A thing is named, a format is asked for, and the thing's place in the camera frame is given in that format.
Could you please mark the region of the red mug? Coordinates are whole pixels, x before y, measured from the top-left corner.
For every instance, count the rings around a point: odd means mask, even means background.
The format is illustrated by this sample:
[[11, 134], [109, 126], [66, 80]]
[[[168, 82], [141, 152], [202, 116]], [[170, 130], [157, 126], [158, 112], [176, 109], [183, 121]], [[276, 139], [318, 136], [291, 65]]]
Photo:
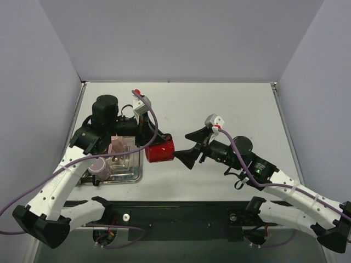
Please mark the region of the red mug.
[[165, 162], [174, 159], [174, 151], [174, 142], [171, 140], [164, 144], [148, 146], [145, 155], [149, 163]]

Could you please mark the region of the pink faceted mug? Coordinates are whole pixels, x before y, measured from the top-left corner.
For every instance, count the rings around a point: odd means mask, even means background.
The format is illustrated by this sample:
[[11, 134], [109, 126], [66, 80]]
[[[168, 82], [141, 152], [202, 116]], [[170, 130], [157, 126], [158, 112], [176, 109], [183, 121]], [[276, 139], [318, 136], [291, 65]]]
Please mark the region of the pink faceted mug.
[[112, 136], [109, 144], [108, 153], [121, 153], [127, 151], [127, 144], [122, 136]]

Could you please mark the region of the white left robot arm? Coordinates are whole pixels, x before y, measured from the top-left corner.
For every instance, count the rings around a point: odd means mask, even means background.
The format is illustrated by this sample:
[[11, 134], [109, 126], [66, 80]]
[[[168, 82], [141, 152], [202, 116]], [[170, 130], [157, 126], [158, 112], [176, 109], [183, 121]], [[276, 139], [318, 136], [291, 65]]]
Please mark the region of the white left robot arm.
[[132, 93], [132, 118], [118, 115], [117, 97], [97, 97], [91, 115], [74, 132], [55, 172], [38, 185], [41, 190], [27, 205], [13, 210], [13, 218], [25, 233], [57, 248], [78, 227], [92, 222], [105, 226], [112, 221], [112, 203], [103, 197], [71, 208], [64, 204], [82, 175], [99, 159], [132, 155], [172, 140], [171, 134], [159, 130], [149, 98], [137, 90]]

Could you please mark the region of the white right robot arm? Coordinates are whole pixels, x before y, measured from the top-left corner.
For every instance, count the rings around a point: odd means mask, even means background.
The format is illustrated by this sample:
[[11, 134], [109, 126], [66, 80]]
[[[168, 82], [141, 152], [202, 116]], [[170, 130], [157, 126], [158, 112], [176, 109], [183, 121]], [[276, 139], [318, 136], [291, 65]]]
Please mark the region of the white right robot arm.
[[252, 142], [245, 136], [230, 138], [230, 145], [214, 139], [227, 132], [215, 125], [204, 127], [185, 135], [194, 141], [193, 148], [176, 152], [189, 169], [195, 162], [211, 158], [239, 170], [237, 176], [245, 185], [282, 199], [289, 205], [274, 204], [261, 197], [253, 197], [245, 210], [245, 218], [251, 224], [260, 221], [284, 225], [305, 232], [325, 248], [345, 253], [350, 236], [350, 202], [333, 201], [306, 188], [278, 169], [272, 163], [252, 152]]

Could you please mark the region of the lilac mug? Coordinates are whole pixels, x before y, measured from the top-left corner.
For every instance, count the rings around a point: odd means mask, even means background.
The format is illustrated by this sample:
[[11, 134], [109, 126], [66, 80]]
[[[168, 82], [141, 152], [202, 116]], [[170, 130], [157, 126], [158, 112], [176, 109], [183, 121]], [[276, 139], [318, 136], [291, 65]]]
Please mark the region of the lilac mug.
[[112, 174], [112, 168], [105, 158], [97, 158], [92, 165], [88, 167], [91, 175], [99, 181], [106, 181]]

